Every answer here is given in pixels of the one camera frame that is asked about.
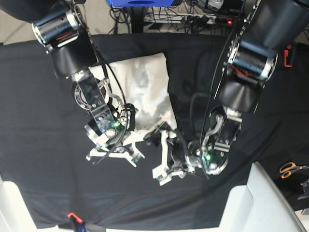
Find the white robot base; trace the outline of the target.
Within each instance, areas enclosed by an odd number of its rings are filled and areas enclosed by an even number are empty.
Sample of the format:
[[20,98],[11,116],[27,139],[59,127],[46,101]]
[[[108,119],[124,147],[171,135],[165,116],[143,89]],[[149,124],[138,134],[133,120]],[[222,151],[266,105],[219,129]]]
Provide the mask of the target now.
[[18,186],[0,181],[0,230],[2,232],[58,232],[57,226],[38,229],[26,207]]
[[306,232],[287,198],[258,163],[229,164],[203,182],[189,178],[139,205],[123,203],[110,232]]

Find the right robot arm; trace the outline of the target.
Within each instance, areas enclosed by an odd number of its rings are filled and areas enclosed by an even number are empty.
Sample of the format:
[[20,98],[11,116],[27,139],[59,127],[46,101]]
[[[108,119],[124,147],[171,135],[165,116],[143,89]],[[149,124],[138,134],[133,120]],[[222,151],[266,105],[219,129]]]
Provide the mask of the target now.
[[3,0],[0,8],[30,23],[51,56],[55,75],[74,82],[75,101],[90,116],[86,134],[95,144],[86,159],[123,158],[136,166],[143,154],[132,135],[135,107],[122,91],[113,93],[110,80],[116,75],[94,47],[81,4],[80,0]]

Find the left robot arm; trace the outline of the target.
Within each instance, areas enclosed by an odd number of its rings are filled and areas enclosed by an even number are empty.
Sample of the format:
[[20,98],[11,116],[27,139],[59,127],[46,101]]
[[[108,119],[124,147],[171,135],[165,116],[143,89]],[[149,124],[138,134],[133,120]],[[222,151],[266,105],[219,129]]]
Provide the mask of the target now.
[[152,170],[159,185],[175,176],[195,174],[198,168],[205,177],[219,175],[226,168],[231,145],[241,131],[242,115],[256,111],[277,66],[279,51],[308,23],[306,0],[258,0],[248,15],[238,13],[219,56],[222,77],[208,94],[209,100],[220,104],[206,110],[199,140],[186,141],[167,123],[147,135],[161,139],[161,164]]

